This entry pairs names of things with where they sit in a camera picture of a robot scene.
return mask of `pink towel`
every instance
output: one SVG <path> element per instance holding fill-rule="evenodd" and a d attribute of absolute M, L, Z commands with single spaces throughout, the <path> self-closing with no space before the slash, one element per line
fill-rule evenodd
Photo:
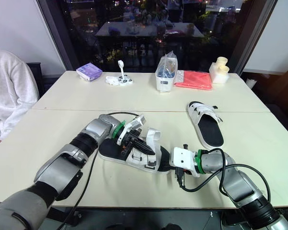
<path fill-rule="evenodd" d="M 184 71 L 183 82 L 175 83 L 177 87 L 209 90 L 212 88 L 209 73 Z"/>

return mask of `black cable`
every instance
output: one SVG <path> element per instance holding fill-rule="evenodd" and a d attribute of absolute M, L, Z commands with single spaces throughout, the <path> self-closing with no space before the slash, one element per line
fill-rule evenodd
<path fill-rule="evenodd" d="M 84 196 L 85 194 L 85 191 L 87 189 L 87 186 L 88 186 L 88 183 L 90 182 L 90 178 L 91 178 L 91 174 L 92 174 L 92 170 L 93 170 L 93 165 L 95 163 L 95 160 L 96 160 L 96 156 L 98 154 L 98 151 L 99 151 L 99 148 L 97 149 L 96 151 L 96 154 L 93 158 L 93 162 L 92 162 L 92 165 L 91 165 L 91 169 L 90 169 L 90 172 L 88 174 L 88 177 L 87 177 L 87 180 L 86 180 L 86 184 L 85 184 L 85 187 L 78 199 L 78 201 L 76 202 L 75 206 L 71 209 L 71 211 L 69 212 L 69 214 L 67 215 L 67 217 L 65 218 L 65 220 L 62 222 L 62 224 L 57 228 L 57 230 L 60 230 L 67 222 L 67 220 L 72 216 L 72 214 L 75 212 L 76 208 L 78 207 L 78 204 L 80 203 L 80 201 L 82 200 L 82 197 Z"/>
<path fill-rule="evenodd" d="M 268 200 L 269 202 L 271 202 L 271 192 L 270 192 L 269 184 L 268 184 L 267 180 L 265 179 L 265 177 L 264 177 L 257 169 L 255 169 L 255 168 L 253 168 L 253 167 L 251 167 L 251 166 L 249 166 L 249 165 L 247 165 L 247 164 L 231 164 L 231 165 L 226 166 L 225 169 L 229 169 L 229 168 L 233 168 L 233 167 L 244 167 L 244 168 L 248 168 L 248 169 L 251 169 L 251 170 L 253 170 L 254 172 L 256 172 L 256 173 L 261 177 L 261 179 L 264 181 L 265 187 L 266 187 L 266 189 L 267 189 L 267 196 L 268 196 L 267 200 Z M 188 189 L 188 188 L 186 188 L 185 186 L 182 186 L 181 181 L 178 181 L 178 183 L 179 183 L 180 187 L 181 187 L 184 191 L 190 192 L 190 193 L 191 193 L 191 192 L 196 192 L 196 191 L 200 190 L 204 185 L 206 185 L 213 177 L 215 177 L 215 176 L 216 176 L 218 173 L 220 173 L 222 170 L 223 170 L 223 168 L 215 171 L 213 174 L 211 174 L 211 176 L 209 176 L 204 182 L 202 182 L 199 186 L 197 186 L 197 187 L 194 188 L 194 189 Z"/>
<path fill-rule="evenodd" d="M 114 114 L 130 114 L 133 116 L 138 116 L 138 114 L 134 114 L 134 113 L 130 113 L 130 112 L 113 112 L 113 113 L 109 113 L 108 115 L 114 115 Z"/>
<path fill-rule="evenodd" d="M 222 189 L 222 187 L 223 187 L 223 182 L 224 182 L 224 178 L 225 178 L 225 172 L 226 172 L 226 170 L 225 170 L 225 167 L 226 167 L 225 154 L 224 154 L 224 151 L 223 151 L 222 149 L 220 149 L 220 148 L 212 149 L 212 150 L 208 151 L 208 153 L 213 152 L 213 151 L 215 151 L 215 150 L 219 150 L 219 151 L 221 152 L 221 154 L 222 154 L 222 164 L 223 164 L 223 165 L 222 165 L 222 176 L 221 176 L 221 180 L 220 180 L 220 184 L 219 184 L 219 191 L 220 191 L 220 193 L 222 193 L 223 195 L 228 196 L 228 195 L 223 191 L 223 189 Z"/>

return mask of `black chair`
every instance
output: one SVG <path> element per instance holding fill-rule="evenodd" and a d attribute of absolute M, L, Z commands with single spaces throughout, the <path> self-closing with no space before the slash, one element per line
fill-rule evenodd
<path fill-rule="evenodd" d="M 39 92 L 39 98 L 41 98 L 45 93 L 45 86 L 42 76 L 42 70 L 40 68 L 40 62 L 30 62 L 27 63 L 27 65 L 29 66 L 30 70 L 33 73 Z"/>

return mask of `purple box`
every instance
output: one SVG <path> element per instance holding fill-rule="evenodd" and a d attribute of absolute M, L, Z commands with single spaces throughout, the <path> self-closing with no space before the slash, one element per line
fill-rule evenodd
<path fill-rule="evenodd" d="M 80 75 L 80 78 L 88 82 L 92 82 L 102 74 L 102 70 L 94 66 L 92 63 L 79 67 L 76 72 Z"/>

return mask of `glass window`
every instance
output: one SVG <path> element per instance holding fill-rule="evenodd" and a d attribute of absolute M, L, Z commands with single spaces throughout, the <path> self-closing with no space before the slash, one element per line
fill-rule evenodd
<path fill-rule="evenodd" d="M 230 59 L 254 0 L 60 0 L 80 65 L 154 72 L 173 50 L 179 69 Z"/>

